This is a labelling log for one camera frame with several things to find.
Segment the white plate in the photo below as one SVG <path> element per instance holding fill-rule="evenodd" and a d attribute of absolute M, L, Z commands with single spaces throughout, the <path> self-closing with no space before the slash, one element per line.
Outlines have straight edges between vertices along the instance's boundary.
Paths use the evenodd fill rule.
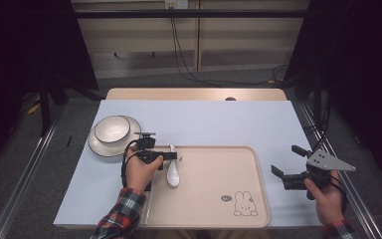
<path fill-rule="evenodd" d="M 123 154 L 123 151 L 125 150 L 126 146 L 133 140 L 139 139 L 139 135 L 135 134 L 136 132 L 141 132 L 141 127 L 139 123 L 131 118 L 131 117 L 126 117 L 130 125 L 130 129 L 128 134 L 121 140 L 115 141 L 115 142 L 102 142 L 99 141 L 95 135 L 95 128 L 94 126 L 92 130 L 89 133 L 89 147 L 90 149 L 100 155 L 100 156 L 117 156 Z"/>

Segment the cable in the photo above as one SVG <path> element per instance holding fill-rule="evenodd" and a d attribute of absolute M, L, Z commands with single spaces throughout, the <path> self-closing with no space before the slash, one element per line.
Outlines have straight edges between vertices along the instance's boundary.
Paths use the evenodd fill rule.
<path fill-rule="evenodd" d="M 135 155 L 135 154 L 133 154 L 131 157 L 128 158 L 128 160 L 126 160 L 126 154 L 128 153 L 129 147 L 135 142 L 138 142 L 138 140 L 135 139 L 135 140 L 129 142 L 128 145 L 126 146 L 125 150 L 123 151 L 122 167 L 120 169 L 120 177 L 122 178 L 123 187 L 126 187 L 126 164 L 128 163 L 128 160 Z"/>
<path fill-rule="evenodd" d="M 138 153 L 139 153 L 139 151 L 136 151 L 136 152 L 133 153 L 131 156 L 129 156 L 128 159 L 127 159 L 126 161 L 129 161 L 132 157 L 136 156 Z"/>
<path fill-rule="evenodd" d="M 346 7 L 345 7 L 345 10 L 344 10 L 344 13 L 343 13 L 343 17 L 341 17 L 341 19 L 340 19 L 340 22 L 338 24 L 339 26 L 338 26 L 337 32 L 334 35 L 334 38 L 332 40 L 330 51 L 328 51 L 327 57 L 326 57 L 325 61 L 323 62 L 323 64 L 324 64 L 323 67 L 326 66 L 327 62 L 330 61 L 333 49 L 336 46 L 336 41 L 338 39 L 338 36 L 339 36 L 339 33 L 340 33 L 341 29 L 343 28 L 344 20 L 347 17 L 347 14 L 348 14 L 348 11 L 349 11 L 349 7 L 350 7 L 351 3 L 352 3 L 352 0 L 350 0 L 349 3 L 346 4 Z M 318 140 L 317 144 L 314 146 L 314 148 L 312 150 L 315 150 L 318 147 L 318 145 L 323 141 L 323 139 L 325 137 L 325 133 L 327 131 L 327 126 L 328 126 L 328 119 L 330 117 L 330 109 L 327 109 L 327 110 L 328 110 L 328 116 L 327 116 L 327 122 L 326 122 L 326 126 L 324 128 L 323 134 L 322 134 L 321 138 Z"/>
<path fill-rule="evenodd" d="M 199 82 L 199 83 L 205 83 L 207 85 L 210 85 L 210 86 L 213 86 L 213 87 L 218 87 L 220 88 L 220 86 L 218 85 L 215 85 L 215 84 L 212 84 L 210 82 L 205 82 L 205 81 L 201 81 L 199 79 L 197 79 L 188 69 L 187 67 L 187 64 L 185 63 L 185 59 L 184 59 L 184 56 L 182 55 L 182 49 L 181 49 L 181 45 L 179 44 L 179 40 L 178 40 L 178 35 L 177 35 L 177 32 L 176 32 L 176 24 L 175 24 L 175 19 L 174 18 L 171 18 L 170 19 L 170 23 L 171 23 L 171 26 L 172 26 L 172 35 L 173 35 L 173 44 L 174 44 L 174 47 L 175 47 L 175 61 L 176 61 L 176 67 L 178 68 L 179 70 L 179 73 L 182 75 L 182 77 L 184 77 L 185 79 L 187 80 L 190 80 L 192 82 Z M 185 68 L 187 69 L 188 73 L 194 78 L 194 79 L 191 79 L 191 78 L 188 78 L 187 76 L 184 75 L 184 73 L 182 73 L 180 67 L 179 67 L 179 63 L 178 63 L 178 54 L 177 54 L 177 49 L 176 49 L 176 45 L 178 44 L 178 48 L 179 48 L 179 52 L 181 54 L 181 57 L 182 57 L 182 61 L 184 63 L 184 66 Z"/>
<path fill-rule="evenodd" d="M 327 97 L 327 103 L 326 103 L 325 108 L 326 108 L 326 110 L 324 111 L 323 116 L 321 117 L 322 118 L 321 123 L 324 123 L 325 126 L 324 127 L 322 125 L 321 126 L 319 126 L 319 125 L 313 125 L 312 126 L 312 127 L 316 127 L 316 128 L 323 128 L 321 137 L 318 140 L 318 142 L 315 144 L 315 146 L 312 148 L 312 151 L 315 151 L 315 149 L 320 145 L 320 143 L 325 138 L 327 128 L 328 128 L 328 121 L 330 119 L 330 113 L 331 113 L 331 98 L 330 97 Z"/>
<path fill-rule="evenodd" d="M 305 136 L 309 136 L 317 129 L 317 126 L 316 125 L 303 126 L 302 129 L 305 132 Z"/>
<path fill-rule="evenodd" d="M 174 41 L 174 47 L 175 47 L 175 61 L 176 61 L 176 66 L 179 70 L 179 73 L 182 75 L 182 77 L 184 77 L 185 79 L 187 80 L 190 80 L 192 82 L 198 82 L 198 83 L 204 83 L 204 84 L 208 84 L 210 86 L 213 86 L 213 87 L 218 87 L 218 88 L 221 88 L 221 86 L 219 85 L 216 85 L 214 83 L 227 83 L 227 84 L 238 84 L 238 85 L 245 85 L 245 86 L 257 86 L 257 85 L 261 85 L 261 84 L 264 84 L 264 83 L 267 83 L 271 80 L 274 80 L 275 82 L 277 81 L 277 75 L 278 73 L 282 70 L 283 67 L 287 67 L 287 64 L 283 64 L 283 65 L 278 65 L 276 67 L 273 68 L 273 75 L 268 79 L 268 80 L 265 80 L 265 81 L 261 81 L 261 82 L 258 82 L 258 83 L 245 83 L 245 82 L 234 82 L 234 81 L 222 81 L 222 80 L 200 80 L 198 79 L 196 76 L 194 76 L 191 71 L 188 69 L 188 66 L 185 62 L 185 58 L 182 54 L 182 49 L 181 49 L 181 45 L 179 43 L 179 39 L 178 39 L 178 33 L 177 33 L 177 30 L 176 30 L 176 23 L 175 23 L 175 19 L 174 18 L 171 18 L 171 25 L 172 25 L 172 35 L 173 35 L 173 41 Z M 178 53 L 177 53 L 177 46 L 178 46 L 178 49 L 179 49 L 179 54 L 182 58 L 182 62 L 185 66 L 185 69 L 187 70 L 187 73 L 192 77 L 191 78 L 188 78 L 187 76 L 184 75 L 184 73 L 182 73 L 180 67 L 179 67 L 179 63 L 178 63 Z"/>
<path fill-rule="evenodd" d="M 345 190 L 345 188 L 343 187 L 343 184 L 342 184 L 342 182 L 339 180 L 339 179 L 337 179 L 336 177 L 334 177 L 334 176 L 330 176 L 331 178 L 333 178 L 333 179 L 335 179 L 336 181 L 338 181 L 339 182 L 339 184 L 340 184 L 340 186 L 339 185 L 337 185 L 337 184 L 335 184 L 334 182 L 329 182 L 329 184 L 330 185 L 332 185 L 333 187 L 335 187 L 335 188 L 337 188 L 337 190 L 339 190 L 340 191 L 340 193 L 341 193 L 341 205 L 340 205 L 340 208 L 341 208 L 341 210 L 342 210 L 342 213 L 344 214 L 345 213 L 345 211 L 346 211 L 346 206 L 347 206 L 347 196 L 346 196 L 346 190 Z"/>

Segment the plastic tray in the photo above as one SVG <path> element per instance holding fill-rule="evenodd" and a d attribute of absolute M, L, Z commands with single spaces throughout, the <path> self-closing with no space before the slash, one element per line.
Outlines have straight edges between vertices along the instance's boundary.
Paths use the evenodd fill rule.
<path fill-rule="evenodd" d="M 169 151 L 169 147 L 156 149 Z M 259 161 L 245 146 L 175 146 L 180 183 L 156 171 L 140 227 L 262 228 L 270 220 Z"/>

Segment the bunny illustration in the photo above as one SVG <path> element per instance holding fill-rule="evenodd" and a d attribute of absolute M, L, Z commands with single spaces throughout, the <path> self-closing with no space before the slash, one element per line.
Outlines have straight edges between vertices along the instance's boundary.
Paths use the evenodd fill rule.
<path fill-rule="evenodd" d="M 257 216 L 256 204 L 248 191 L 235 193 L 235 212 L 236 216 Z"/>

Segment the red plaid shirt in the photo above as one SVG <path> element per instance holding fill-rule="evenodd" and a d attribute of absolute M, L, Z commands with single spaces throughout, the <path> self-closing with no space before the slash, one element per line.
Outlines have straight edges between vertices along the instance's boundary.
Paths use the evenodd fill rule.
<path fill-rule="evenodd" d="M 134 237 L 134 229 L 138 225 L 139 214 L 146 196 L 132 188 L 122 188 L 116 204 L 98 223 L 92 239 Z"/>
<path fill-rule="evenodd" d="M 132 239 L 145 200 L 146 196 L 142 192 L 128 187 L 122 188 L 116 204 L 98 223 L 92 239 Z M 346 220 L 325 225 L 320 233 L 325 239 L 358 238 Z"/>

